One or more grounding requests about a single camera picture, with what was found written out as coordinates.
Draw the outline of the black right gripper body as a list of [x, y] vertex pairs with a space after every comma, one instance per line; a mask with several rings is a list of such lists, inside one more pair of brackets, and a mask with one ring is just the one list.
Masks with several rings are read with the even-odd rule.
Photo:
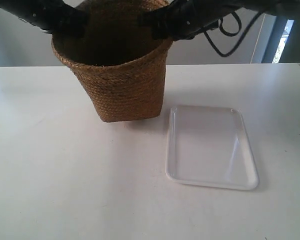
[[190, 40], [216, 25], [222, 17], [222, 3], [216, 0], [174, 0], [164, 7], [143, 12], [139, 27], [150, 29], [154, 40]]

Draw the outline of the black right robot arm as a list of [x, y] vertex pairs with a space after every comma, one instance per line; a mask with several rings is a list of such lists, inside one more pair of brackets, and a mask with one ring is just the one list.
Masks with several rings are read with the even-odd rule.
[[141, 13], [137, 24], [150, 28], [155, 40], [190, 40], [216, 28], [217, 21], [239, 9], [300, 19], [300, 0], [174, 0], [164, 7]]

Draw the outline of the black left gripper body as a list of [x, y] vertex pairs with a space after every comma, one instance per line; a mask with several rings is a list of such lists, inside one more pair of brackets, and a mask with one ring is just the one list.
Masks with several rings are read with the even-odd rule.
[[63, 0], [18, 0], [20, 18], [48, 34], [81, 38], [88, 24], [88, 13]]

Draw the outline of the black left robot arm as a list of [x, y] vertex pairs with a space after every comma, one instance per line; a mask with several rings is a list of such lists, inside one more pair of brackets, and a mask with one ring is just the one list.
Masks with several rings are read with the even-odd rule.
[[89, 22], [87, 12], [63, 0], [0, 0], [0, 9], [51, 35], [81, 38]]

